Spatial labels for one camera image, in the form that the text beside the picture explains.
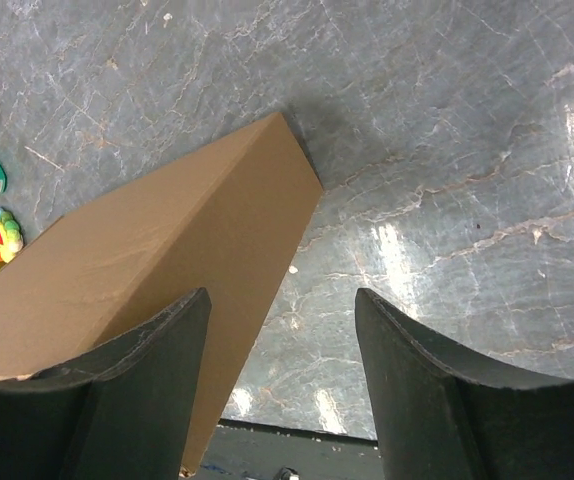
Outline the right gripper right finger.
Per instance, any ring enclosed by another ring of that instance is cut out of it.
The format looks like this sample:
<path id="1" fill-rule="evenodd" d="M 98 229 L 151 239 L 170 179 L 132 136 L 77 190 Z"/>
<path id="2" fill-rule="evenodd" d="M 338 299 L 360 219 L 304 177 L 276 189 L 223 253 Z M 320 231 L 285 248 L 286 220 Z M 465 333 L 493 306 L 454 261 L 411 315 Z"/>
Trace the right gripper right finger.
<path id="1" fill-rule="evenodd" d="M 355 326 L 388 479 L 574 479 L 574 380 L 504 363 L 376 292 Z"/>

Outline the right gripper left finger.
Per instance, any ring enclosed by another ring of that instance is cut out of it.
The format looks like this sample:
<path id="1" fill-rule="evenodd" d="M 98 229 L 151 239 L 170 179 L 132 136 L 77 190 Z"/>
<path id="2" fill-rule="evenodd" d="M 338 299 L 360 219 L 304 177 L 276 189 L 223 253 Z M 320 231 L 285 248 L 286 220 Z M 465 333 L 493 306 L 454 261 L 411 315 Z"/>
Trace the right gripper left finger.
<path id="1" fill-rule="evenodd" d="M 176 479 L 211 301 L 150 320 L 26 380 L 0 381 L 0 479 Z"/>

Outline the cardboard box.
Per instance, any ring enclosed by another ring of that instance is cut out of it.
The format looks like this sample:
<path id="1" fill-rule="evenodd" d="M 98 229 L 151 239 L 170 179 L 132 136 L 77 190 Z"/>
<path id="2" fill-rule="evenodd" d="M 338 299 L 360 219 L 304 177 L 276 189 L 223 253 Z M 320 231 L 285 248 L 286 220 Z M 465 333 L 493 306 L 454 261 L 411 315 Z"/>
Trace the cardboard box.
<path id="1" fill-rule="evenodd" d="M 0 271 L 0 381 L 207 290 L 180 476 L 194 474 L 322 194 L 273 113 L 68 213 Z"/>

